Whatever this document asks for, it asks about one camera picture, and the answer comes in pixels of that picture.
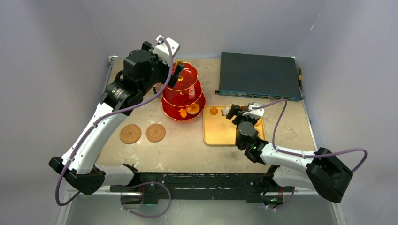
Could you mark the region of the red three-tier cake stand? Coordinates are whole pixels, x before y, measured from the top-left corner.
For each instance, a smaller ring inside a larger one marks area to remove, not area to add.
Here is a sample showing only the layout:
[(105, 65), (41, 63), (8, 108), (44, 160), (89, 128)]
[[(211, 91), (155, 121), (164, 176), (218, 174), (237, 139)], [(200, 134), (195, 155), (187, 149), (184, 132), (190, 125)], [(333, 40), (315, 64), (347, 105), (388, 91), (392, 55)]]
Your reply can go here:
[[(198, 117), (206, 105), (206, 97), (202, 90), (201, 82), (198, 79), (196, 68), (188, 62), (183, 63), (185, 68), (180, 74), (175, 87), (167, 87), (163, 91), (161, 99), (161, 106), (165, 115), (176, 121), (188, 121)], [(195, 99), (189, 99), (188, 96), (188, 90), (191, 86), (195, 87)], [(180, 108), (186, 108), (186, 106), (194, 103), (200, 106), (199, 113), (196, 115), (188, 114), (186, 118), (181, 118), (178, 112)]]

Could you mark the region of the pink layered cake slice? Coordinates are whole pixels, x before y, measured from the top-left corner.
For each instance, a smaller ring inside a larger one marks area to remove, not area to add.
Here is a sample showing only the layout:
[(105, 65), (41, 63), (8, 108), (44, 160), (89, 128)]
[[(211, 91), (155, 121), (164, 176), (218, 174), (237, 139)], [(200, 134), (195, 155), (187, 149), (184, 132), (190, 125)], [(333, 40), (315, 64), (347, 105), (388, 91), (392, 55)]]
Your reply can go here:
[(189, 99), (195, 99), (195, 87), (191, 86), (188, 90)]

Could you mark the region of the yellow frosted donut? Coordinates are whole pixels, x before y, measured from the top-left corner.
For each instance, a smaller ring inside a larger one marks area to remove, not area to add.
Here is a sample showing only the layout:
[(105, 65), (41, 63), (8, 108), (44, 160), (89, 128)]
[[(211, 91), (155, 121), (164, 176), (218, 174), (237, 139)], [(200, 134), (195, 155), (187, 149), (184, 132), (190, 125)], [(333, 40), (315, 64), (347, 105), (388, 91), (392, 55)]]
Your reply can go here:
[(196, 115), (200, 111), (200, 106), (197, 103), (194, 103), (189, 106), (186, 106), (185, 110), (189, 115)]

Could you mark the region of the orange fish-shaped cake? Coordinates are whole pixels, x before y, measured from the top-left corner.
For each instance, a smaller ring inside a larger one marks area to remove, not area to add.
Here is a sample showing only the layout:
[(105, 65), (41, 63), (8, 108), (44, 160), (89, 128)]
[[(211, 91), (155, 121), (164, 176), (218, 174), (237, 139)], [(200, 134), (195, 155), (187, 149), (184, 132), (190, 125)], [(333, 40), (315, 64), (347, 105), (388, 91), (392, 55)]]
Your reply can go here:
[(180, 108), (180, 110), (178, 112), (179, 112), (181, 118), (186, 118), (188, 115), (185, 108)]

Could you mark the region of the metal white-tipped tongs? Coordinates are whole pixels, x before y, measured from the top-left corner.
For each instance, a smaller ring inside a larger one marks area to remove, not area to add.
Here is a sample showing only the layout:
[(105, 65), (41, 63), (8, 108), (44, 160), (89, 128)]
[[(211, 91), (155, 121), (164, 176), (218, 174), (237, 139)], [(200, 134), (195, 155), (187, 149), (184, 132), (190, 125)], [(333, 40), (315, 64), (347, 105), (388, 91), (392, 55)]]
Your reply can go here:
[(222, 112), (222, 116), (227, 116), (230, 112), (230, 107), (227, 106), (224, 109), (221, 109), (221, 112)]

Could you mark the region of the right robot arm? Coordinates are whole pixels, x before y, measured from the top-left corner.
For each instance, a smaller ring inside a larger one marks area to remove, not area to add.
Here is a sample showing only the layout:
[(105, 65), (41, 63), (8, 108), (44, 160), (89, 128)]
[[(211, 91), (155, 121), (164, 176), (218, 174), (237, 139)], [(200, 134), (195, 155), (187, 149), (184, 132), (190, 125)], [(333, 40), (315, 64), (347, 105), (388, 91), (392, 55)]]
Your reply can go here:
[(222, 114), (236, 126), (237, 148), (250, 161), (270, 165), (263, 179), (266, 189), (300, 187), (315, 190), (330, 202), (342, 201), (353, 172), (336, 154), (326, 148), (314, 152), (293, 150), (261, 139), (255, 125), (264, 109), (258, 103), (227, 106)]

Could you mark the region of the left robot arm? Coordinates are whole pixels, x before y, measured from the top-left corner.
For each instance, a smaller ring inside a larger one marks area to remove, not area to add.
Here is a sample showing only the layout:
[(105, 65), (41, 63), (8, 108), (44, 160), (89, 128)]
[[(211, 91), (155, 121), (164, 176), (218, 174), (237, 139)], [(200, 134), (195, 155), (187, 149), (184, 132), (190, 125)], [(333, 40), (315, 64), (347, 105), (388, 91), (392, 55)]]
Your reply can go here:
[(101, 95), (93, 117), (79, 139), (62, 157), (53, 157), (49, 166), (78, 193), (91, 195), (101, 186), (122, 185), (127, 191), (139, 188), (136, 169), (128, 164), (103, 166), (96, 160), (116, 128), (133, 109), (149, 103), (144, 95), (157, 84), (173, 87), (178, 74), (173, 73), (173, 58), (178, 47), (150, 47), (134, 50), (123, 61), (112, 83)]

